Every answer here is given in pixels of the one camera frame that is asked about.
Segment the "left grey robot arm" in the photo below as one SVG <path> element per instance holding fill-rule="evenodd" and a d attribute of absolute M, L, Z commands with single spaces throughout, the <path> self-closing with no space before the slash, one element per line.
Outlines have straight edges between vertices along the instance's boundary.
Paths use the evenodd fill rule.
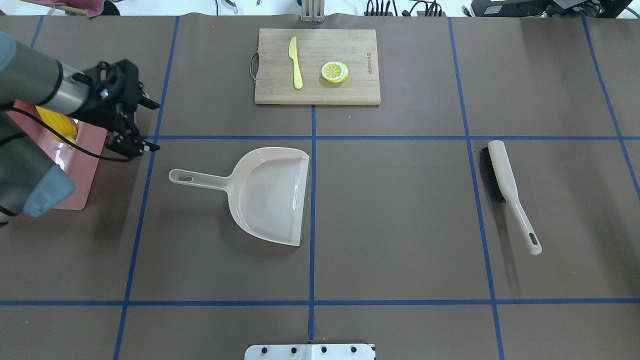
<path fill-rule="evenodd" d="M 127 163 L 159 146 L 144 139 L 137 126 L 138 107 L 157 110 L 139 78 L 138 67 L 128 59 L 99 61 L 78 70 L 1 33 L 1 226 L 18 215 L 38 218 L 69 198 L 76 190 L 73 178 L 48 155 L 20 120 L 33 121 L 87 157 Z M 98 150 L 78 145 L 39 115 L 19 103 L 41 107 L 106 131 Z"/>

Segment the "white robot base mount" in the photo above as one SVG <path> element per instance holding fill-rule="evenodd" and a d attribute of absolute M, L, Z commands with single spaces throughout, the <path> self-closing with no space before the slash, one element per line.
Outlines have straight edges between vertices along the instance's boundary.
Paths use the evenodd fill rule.
<path fill-rule="evenodd" d="M 373 344 L 254 344 L 247 347 L 245 360 L 375 360 Z"/>

